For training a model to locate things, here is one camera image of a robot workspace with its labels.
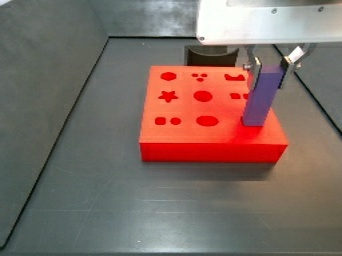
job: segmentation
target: gray table surface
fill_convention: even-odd
[[[341,135],[295,77],[274,103],[277,165],[140,161],[150,66],[182,65],[194,43],[110,40],[0,254],[342,252]]]

